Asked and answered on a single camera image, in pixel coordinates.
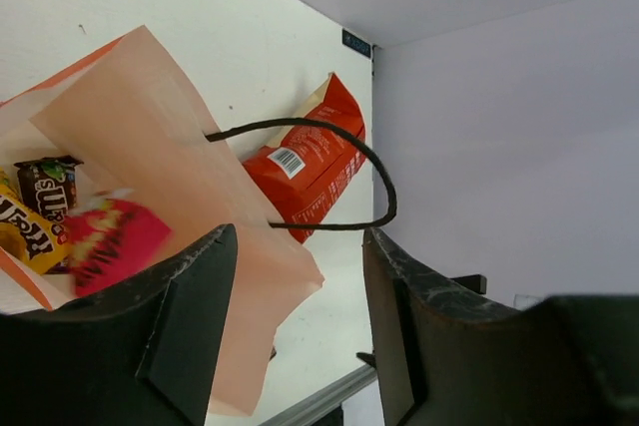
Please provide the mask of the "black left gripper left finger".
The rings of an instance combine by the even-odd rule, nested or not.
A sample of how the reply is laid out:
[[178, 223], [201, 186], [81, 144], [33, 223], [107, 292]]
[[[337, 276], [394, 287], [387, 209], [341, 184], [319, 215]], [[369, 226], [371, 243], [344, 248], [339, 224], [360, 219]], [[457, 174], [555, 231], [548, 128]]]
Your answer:
[[221, 225], [100, 292], [3, 315], [2, 423], [203, 424], [237, 256]]

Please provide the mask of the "brown M&M's candy bag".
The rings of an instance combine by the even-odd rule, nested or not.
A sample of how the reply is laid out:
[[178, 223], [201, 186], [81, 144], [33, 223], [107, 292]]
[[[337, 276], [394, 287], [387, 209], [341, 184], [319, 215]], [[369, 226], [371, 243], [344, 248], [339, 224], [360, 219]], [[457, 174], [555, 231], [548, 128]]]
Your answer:
[[23, 203], [45, 219], [62, 223], [77, 204], [76, 168], [71, 156], [15, 163]]

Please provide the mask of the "large red chips bag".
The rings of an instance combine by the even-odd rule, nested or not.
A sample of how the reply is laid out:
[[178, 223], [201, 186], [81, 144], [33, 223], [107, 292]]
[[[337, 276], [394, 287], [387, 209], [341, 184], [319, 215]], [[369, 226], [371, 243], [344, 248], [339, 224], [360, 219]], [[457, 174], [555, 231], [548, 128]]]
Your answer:
[[[335, 73], [295, 111], [297, 117], [336, 125], [365, 140], [360, 107]], [[284, 127], [243, 161], [251, 179], [283, 221], [320, 223], [364, 163], [356, 147], [330, 130]]]

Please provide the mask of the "red pink snack packet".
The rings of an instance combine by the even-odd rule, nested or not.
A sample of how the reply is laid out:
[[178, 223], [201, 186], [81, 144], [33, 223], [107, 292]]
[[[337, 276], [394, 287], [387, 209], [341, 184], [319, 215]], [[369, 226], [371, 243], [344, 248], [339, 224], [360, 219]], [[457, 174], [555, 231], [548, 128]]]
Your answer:
[[151, 265], [171, 229], [148, 208], [130, 200], [130, 189], [101, 192], [64, 220], [74, 292], [85, 297]]

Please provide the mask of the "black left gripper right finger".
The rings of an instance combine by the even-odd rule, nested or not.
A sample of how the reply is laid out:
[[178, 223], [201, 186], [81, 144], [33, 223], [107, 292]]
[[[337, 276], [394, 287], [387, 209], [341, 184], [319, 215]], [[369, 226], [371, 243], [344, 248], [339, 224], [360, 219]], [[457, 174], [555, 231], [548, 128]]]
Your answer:
[[634, 425], [638, 299], [555, 295], [518, 310], [363, 235], [388, 425]]

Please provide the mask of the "orange paper bag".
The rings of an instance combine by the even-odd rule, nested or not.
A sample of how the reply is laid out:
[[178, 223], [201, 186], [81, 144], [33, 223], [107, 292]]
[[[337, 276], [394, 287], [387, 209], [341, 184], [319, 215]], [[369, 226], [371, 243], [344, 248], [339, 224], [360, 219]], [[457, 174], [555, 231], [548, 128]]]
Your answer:
[[62, 153], [90, 191], [128, 188], [170, 229], [167, 258], [232, 224], [239, 255], [211, 412], [253, 414], [278, 327], [320, 290], [313, 255], [287, 230], [195, 86], [146, 27], [115, 39], [1, 105], [1, 158]]

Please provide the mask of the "aluminium table edge rail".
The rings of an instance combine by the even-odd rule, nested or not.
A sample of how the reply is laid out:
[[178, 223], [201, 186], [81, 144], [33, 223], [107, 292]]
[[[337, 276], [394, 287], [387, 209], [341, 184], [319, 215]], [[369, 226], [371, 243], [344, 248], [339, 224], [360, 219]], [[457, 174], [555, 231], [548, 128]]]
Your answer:
[[375, 380], [375, 370], [363, 365], [263, 422], [261, 426], [313, 425]]

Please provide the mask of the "blue label plate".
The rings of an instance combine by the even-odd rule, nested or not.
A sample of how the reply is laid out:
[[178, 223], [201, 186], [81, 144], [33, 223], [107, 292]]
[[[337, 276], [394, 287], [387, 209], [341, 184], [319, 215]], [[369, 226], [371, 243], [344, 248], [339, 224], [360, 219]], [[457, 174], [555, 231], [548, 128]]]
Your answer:
[[368, 59], [373, 56], [373, 46], [347, 29], [341, 30], [341, 42], [345, 47]]

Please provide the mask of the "yellow M&M's candy bag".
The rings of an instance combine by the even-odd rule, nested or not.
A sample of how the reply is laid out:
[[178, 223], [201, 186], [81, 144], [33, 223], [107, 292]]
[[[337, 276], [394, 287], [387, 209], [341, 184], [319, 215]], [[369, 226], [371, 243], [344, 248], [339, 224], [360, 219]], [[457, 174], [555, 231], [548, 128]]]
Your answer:
[[22, 203], [1, 171], [1, 247], [38, 274], [66, 266], [69, 244], [65, 229]]

